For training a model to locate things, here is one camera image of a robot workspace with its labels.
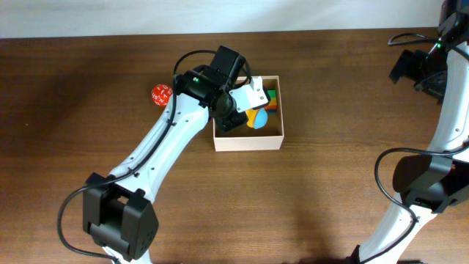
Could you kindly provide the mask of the orange toy duck blue hat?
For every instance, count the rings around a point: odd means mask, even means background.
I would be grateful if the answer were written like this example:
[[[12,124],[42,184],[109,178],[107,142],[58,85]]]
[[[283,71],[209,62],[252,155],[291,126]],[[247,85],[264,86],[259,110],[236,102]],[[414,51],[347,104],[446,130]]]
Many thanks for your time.
[[[263,128],[268,121],[268,114],[263,109],[249,109],[245,111],[248,121],[246,125],[249,128],[260,129]]]

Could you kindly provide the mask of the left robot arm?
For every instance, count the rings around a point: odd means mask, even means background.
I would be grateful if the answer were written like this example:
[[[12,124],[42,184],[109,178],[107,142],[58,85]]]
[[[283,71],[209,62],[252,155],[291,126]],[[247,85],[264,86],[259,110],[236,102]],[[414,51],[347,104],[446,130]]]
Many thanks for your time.
[[[244,125],[257,80],[244,56],[224,45],[208,65],[173,73],[173,93],[139,146],[104,177],[79,190],[83,228],[113,263],[149,263],[159,223],[153,202],[166,174],[210,120],[224,132]]]

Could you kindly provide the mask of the red lettered ball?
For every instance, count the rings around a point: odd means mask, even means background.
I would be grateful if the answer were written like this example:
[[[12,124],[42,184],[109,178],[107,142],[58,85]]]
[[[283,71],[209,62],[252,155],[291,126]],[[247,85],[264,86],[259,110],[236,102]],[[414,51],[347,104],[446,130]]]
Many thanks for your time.
[[[167,84],[157,84],[151,91],[152,101],[156,106],[167,106],[172,94],[173,90]]]

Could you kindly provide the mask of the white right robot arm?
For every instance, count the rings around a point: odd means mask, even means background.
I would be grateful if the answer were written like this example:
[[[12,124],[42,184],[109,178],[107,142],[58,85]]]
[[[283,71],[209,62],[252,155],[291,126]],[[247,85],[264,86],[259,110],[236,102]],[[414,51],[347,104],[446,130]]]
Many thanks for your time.
[[[441,104],[426,150],[398,147],[405,156],[393,175],[394,194],[375,181],[391,205],[374,233],[347,257],[348,263],[399,263],[421,228],[451,206],[468,200],[468,2],[445,0],[437,37],[402,33],[389,46],[431,43],[431,51],[402,52],[389,74],[408,78],[416,90]]]

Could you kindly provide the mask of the multicolour puzzle cube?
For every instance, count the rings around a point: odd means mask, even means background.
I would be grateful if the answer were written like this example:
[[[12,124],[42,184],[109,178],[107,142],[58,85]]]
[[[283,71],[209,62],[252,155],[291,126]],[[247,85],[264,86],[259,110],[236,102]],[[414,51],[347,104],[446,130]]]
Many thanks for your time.
[[[269,113],[274,113],[276,112],[278,108],[278,103],[277,103],[277,93],[274,89],[270,89],[267,91],[269,97],[270,97],[270,102],[269,104],[265,107],[265,111]]]

